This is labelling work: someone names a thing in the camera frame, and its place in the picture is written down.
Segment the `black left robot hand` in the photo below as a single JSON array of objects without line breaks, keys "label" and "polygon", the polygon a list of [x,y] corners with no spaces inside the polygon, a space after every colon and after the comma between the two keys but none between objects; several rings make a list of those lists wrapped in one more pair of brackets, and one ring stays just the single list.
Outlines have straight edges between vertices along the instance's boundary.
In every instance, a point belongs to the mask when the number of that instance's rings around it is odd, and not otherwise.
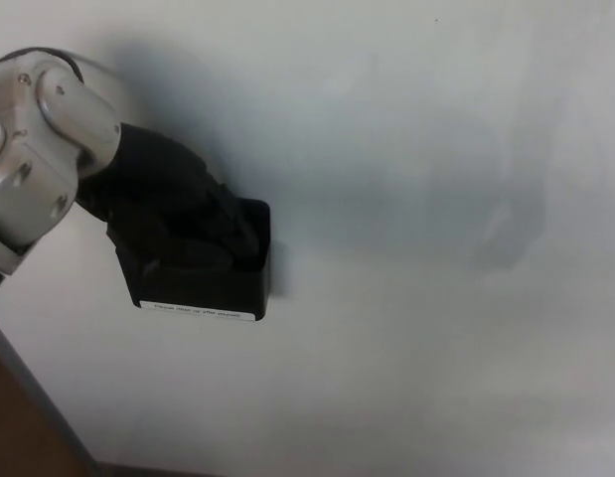
[{"label": "black left robot hand", "polygon": [[257,257],[260,242],[237,197],[186,146],[124,123],[101,172],[79,182],[77,201],[112,239],[148,262],[229,270]]}]

